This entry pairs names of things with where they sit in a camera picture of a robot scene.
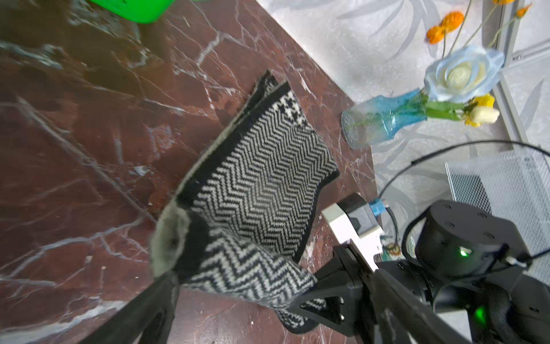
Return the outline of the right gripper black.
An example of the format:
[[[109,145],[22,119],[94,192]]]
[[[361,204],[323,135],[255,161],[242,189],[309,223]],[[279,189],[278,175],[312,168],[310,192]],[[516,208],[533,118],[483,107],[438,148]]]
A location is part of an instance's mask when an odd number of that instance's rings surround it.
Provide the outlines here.
[[[289,312],[304,316],[342,335],[370,338],[376,324],[365,283],[366,266],[351,246],[333,249],[333,258],[317,271],[316,285],[299,296]]]

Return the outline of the black white patterned scarf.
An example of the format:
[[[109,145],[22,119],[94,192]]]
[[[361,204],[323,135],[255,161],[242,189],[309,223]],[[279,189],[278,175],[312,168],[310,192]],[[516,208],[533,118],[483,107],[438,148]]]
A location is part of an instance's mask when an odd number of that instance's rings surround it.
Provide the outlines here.
[[[299,261],[321,190],[339,175],[289,83],[265,73],[241,112],[162,210],[150,240],[155,277],[272,309],[291,333],[317,322],[289,311],[316,278]]]

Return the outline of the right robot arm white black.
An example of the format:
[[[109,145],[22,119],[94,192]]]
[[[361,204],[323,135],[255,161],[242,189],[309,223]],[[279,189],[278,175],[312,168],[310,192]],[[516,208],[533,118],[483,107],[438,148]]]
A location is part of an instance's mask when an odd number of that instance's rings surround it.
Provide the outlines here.
[[[339,246],[290,311],[364,343],[548,343],[549,286],[513,222],[439,201],[415,220],[413,253],[377,262],[381,201],[353,194],[323,211]]]

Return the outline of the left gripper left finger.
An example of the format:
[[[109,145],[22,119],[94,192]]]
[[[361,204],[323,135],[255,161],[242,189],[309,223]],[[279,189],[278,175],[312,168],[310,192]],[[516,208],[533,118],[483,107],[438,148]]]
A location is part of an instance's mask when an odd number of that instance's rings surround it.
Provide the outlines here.
[[[180,285],[167,272],[114,314],[82,343],[166,343],[175,318]]]

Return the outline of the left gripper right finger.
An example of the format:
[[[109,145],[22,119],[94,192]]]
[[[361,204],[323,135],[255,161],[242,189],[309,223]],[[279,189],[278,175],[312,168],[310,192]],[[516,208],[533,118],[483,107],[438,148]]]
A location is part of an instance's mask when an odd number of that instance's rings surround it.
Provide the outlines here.
[[[385,270],[372,274],[371,301],[384,343],[398,342],[393,318],[417,343],[468,342]]]

